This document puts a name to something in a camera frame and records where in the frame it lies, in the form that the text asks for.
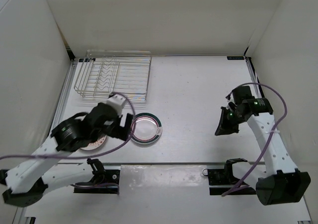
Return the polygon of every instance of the wire dish rack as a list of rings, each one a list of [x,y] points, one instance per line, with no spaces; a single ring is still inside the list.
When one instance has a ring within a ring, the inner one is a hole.
[[[88,50],[74,89],[84,100],[102,102],[117,91],[137,107],[146,104],[151,56],[144,51]]]

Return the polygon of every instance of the white wall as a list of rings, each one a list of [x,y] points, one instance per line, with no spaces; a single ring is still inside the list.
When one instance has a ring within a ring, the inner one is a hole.
[[[318,0],[282,0],[252,56],[259,80],[286,99],[280,125],[288,151],[301,171],[310,173],[305,198],[318,223]],[[276,117],[281,102],[269,91]]]
[[[76,56],[87,49],[243,54],[280,0],[48,0]]]
[[[0,156],[42,142],[69,65],[46,0],[0,0]],[[18,162],[2,160],[0,169]],[[0,223],[12,223],[15,210],[0,198]]]

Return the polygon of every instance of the white plate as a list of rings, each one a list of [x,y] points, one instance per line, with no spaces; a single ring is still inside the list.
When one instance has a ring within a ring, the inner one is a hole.
[[[100,138],[98,141],[94,142],[94,143],[89,143],[88,146],[84,147],[84,148],[80,148],[82,150],[93,150],[93,149],[97,149],[98,147],[100,147],[103,143],[105,143],[107,136],[104,136],[102,138]]]
[[[159,139],[162,134],[162,125],[157,116],[151,113],[140,113],[135,116],[135,119],[133,141],[147,145]]]

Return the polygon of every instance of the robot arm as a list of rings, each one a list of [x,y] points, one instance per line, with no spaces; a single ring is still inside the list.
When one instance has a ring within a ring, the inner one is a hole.
[[[120,126],[125,104],[125,98],[114,95],[106,103],[99,103],[90,113],[78,113],[70,117],[54,128],[45,142],[32,154],[54,155],[61,157],[60,159],[30,159],[13,169],[0,170],[0,183],[8,187],[2,195],[4,202],[26,207],[57,188],[94,181],[104,175],[105,170],[98,159],[88,159],[86,164],[62,172],[48,170],[63,157],[105,135],[127,140],[133,115],[127,114],[125,126]]]
[[[278,130],[271,131],[275,120],[273,109],[266,98],[251,95],[249,86],[233,90],[234,102],[221,107],[221,119],[216,136],[239,132],[239,124],[247,122],[252,129],[261,150],[273,132],[270,144],[264,154],[266,173],[255,168],[244,180],[252,187],[264,205],[298,202],[310,184],[307,172],[300,172],[290,158]],[[233,159],[226,165],[229,177],[241,179],[251,168],[244,159]]]

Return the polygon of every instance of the white table surface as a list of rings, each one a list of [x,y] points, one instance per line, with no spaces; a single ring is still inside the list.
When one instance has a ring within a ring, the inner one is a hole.
[[[74,164],[59,164],[65,169]],[[256,195],[210,196],[199,165],[123,165],[120,195],[74,194],[71,186],[45,195],[26,210],[36,224],[297,224],[306,205],[263,206]]]
[[[89,112],[97,104],[83,101],[74,90],[80,66],[81,63],[60,121],[78,112]],[[104,163],[207,163],[237,157],[256,160],[260,150],[247,124],[240,125],[238,134],[214,136],[220,107],[227,105],[225,96],[237,85],[249,81],[245,61],[228,61],[225,56],[152,57],[147,106],[137,113],[150,112],[161,120],[161,138],[147,148],[129,142],[99,160]],[[130,111],[124,110],[122,122],[127,112]],[[100,153],[121,143],[109,138],[100,149],[79,150],[72,156]]]

